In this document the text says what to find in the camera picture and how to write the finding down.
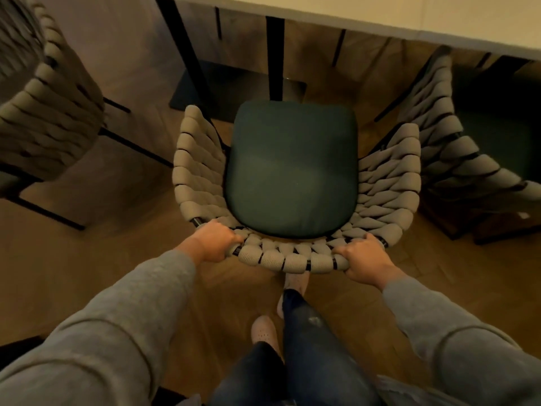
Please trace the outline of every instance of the sleeve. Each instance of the sleeve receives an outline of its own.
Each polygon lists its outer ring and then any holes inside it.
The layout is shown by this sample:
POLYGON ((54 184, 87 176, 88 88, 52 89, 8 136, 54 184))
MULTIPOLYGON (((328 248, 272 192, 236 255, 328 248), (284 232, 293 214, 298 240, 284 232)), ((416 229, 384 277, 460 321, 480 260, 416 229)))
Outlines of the sleeve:
POLYGON ((138 265, 0 373, 0 404, 149 405, 194 276, 179 251, 138 265))
POLYGON ((504 332, 413 278, 390 283, 383 299, 449 395, 472 405, 541 404, 541 361, 504 332))

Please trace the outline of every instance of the wrist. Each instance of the wrist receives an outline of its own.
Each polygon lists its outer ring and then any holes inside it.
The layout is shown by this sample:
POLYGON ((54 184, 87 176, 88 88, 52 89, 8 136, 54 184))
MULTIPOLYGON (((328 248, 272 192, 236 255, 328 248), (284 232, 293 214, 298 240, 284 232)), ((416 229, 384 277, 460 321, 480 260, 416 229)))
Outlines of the wrist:
POLYGON ((205 260, 205 247, 199 239, 193 236, 184 239, 175 249, 189 256, 195 266, 199 266, 205 260))
POLYGON ((390 282, 406 277, 407 275, 398 266, 388 265, 378 271, 378 276, 374 280, 373 285, 383 292, 390 282))

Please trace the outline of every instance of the jeans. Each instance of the jeans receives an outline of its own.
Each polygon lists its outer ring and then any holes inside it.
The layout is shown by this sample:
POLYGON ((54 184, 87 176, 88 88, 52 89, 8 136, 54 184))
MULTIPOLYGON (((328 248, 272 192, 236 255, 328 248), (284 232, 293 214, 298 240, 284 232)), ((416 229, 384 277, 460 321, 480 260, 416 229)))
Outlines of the jeans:
POLYGON ((285 365, 270 345, 256 343, 216 388, 208 406, 384 404, 327 322, 300 293, 284 291, 283 315, 285 365))

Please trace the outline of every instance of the person's left hand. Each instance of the person's left hand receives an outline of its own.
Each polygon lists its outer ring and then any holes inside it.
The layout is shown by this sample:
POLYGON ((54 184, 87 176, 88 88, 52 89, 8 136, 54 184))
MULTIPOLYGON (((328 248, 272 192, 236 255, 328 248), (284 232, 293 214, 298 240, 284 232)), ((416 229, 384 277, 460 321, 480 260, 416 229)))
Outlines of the person's left hand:
POLYGON ((226 259, 226 251, 233 244, 241 244, 244 239, 216 219, 199 226, 193 235, 176 247, 185 252, 198 265, 201 261, 221 262, 226 259))

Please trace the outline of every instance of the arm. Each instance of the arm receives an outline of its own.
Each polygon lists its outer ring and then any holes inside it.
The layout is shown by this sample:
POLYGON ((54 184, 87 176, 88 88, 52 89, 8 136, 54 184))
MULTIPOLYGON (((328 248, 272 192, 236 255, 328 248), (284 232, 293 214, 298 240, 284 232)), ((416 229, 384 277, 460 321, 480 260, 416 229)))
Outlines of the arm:
POLYGON ((408 277, 375 240, 336 252, 349 259, 350 278, 382 291, 398 327, 448 394, 472 405, 541 403, 541 361, 509 336, 408 277))
POLYGON ((202 260, 241 239, 210 222, 138 265, 0 374, 0 404, 150 404, 202 260))

